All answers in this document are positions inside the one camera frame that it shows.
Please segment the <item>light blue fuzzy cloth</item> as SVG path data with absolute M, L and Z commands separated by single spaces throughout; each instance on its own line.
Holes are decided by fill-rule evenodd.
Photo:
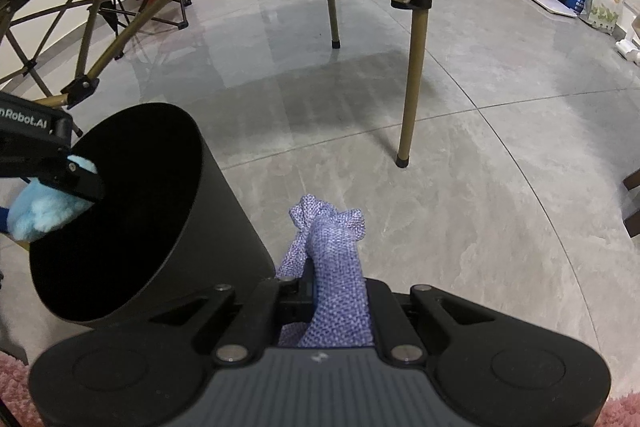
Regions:
M 1 232 L 15 242 L 32 243 L 63 228 L 91 206 L 88 200 L 30 178 L 12 204 L 1 208 Z

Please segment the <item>black round trash bin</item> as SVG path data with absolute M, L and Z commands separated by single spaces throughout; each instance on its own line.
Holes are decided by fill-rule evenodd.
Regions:
M 29 246 L 36 293 L 58 319 L 113 324 L 228 284 L 247 297 L 274 264 L 195 120 L 168 103 L 131 106 L 73 147 L 100 198 Z

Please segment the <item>purple knitted pouch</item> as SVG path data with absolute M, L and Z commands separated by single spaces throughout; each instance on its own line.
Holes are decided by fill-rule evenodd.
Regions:
M 358 242 L 366 235 L 359 209 L 339 210 L 307 194 L 290 209 L 297 229 L 278 277 L 301 277 L 314 266 L 314 314 L 307 322 L 285 325 L 281 347 L 328 349 L 373 345 L 366 280 Z

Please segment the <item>white floor scale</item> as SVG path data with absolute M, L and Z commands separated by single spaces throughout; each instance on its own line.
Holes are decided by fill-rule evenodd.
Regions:
M 559 0 L 530 0 L 538 4 L 541 8 L 549 12 L 550 14 L 569 17 L 569 18 L 577 18 L 578 15 L 574 10 L 568 8 Z

